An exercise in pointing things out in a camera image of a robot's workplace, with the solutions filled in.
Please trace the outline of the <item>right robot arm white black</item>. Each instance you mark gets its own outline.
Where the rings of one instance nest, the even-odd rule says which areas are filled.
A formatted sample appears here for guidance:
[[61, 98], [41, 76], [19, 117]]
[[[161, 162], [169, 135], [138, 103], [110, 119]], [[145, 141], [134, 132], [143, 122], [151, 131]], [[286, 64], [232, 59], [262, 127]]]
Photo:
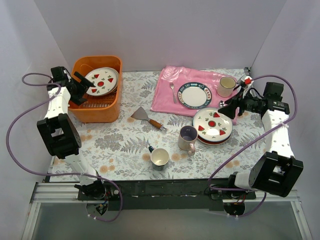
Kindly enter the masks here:
[[266, 152], [253, 168], [230, 176], [226, 192], [232, 199], [239, 198], [245, 190], [260, 190], [286, 197], [303, 171], [303, 162], [295, 158], [290, 145], [286, 124], [290, 108], [282, 101], [283, 90], [283, 84], [267, 82], [259, 98], [241, 89], [218, 110], [231, 119], [245, 111], [259, 114], [266, 133]]

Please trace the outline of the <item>pink cream round plate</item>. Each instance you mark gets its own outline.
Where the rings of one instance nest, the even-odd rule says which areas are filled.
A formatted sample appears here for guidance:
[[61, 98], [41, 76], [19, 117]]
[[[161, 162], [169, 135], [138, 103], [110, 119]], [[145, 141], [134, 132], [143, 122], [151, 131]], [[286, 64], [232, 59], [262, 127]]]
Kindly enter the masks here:
[[103, 67], [101, 72], [101, 81], [103, 82], [103, 85], [100, 88], [100, 92], [108, 95], [116, 91], [120, 79], [119, 73], [114, 68], [110, 67]]

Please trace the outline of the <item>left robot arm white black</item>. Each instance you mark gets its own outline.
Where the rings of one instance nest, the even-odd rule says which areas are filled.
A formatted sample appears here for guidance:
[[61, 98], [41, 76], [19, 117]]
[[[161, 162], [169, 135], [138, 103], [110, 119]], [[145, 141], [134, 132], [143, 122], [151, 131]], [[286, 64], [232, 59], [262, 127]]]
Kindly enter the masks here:
[[101, 200], [107, 194], [106, 187], [98, 178], [98, 172], [80, 153], [82, 140], [68, 115], [69, 102], [83, 104], [87, 101], [84, 94], [95, 85], [77, 71], [75, 76], [80, 81], [75, 80], [63, 66], [50, 71], [52, 78], [46, 88], [51, 100], [44, 119], [37, 122], [37, 129], [49, 154], [64, 160], [73, 174], [78, 173], [79, 184], [74, 187], [87, 197]]

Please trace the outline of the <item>watermelon plate blue rim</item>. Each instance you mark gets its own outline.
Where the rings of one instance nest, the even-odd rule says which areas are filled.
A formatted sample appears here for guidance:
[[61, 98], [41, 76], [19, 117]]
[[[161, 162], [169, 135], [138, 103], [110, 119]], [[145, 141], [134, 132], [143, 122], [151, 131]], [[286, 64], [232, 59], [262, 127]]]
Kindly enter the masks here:
[[199, 131], [208, 129], [233, 131], [232, 120], [212, 107], [199, 110], [192, 119], [192, 126]]
[[113, 68], [101, 67], [89, 72], [85, 78], [94, 85], [94, 87], [89, 87], [86, 93], [89, 96], [100, 97], [116, 90], [120, 75]]

